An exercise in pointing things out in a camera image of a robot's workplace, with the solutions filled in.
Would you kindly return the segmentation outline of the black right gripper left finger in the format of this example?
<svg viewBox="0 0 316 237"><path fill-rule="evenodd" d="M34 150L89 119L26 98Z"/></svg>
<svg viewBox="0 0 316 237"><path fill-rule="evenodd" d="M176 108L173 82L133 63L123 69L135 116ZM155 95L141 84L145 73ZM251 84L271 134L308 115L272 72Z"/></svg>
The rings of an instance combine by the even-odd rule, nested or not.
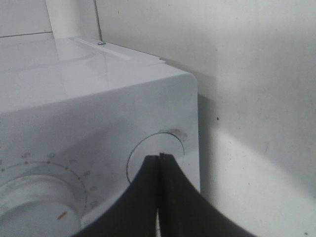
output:
<svg viewBox="0 0 316 237"><path fill-rule="evenodd" d="M125 192L76 237L155 237L158 156L146 156Z"/></svg>

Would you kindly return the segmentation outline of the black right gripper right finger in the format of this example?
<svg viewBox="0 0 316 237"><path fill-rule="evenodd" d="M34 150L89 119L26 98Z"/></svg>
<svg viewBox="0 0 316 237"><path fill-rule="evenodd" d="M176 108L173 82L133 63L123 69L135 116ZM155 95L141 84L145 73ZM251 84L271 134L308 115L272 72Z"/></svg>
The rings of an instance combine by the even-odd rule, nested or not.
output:
<svg viewBox="0 0 316 237"><path fill-rule="evenodd" d="M251 237L191 184L173 155L159 155L158 215L163 237Z"/></svg>

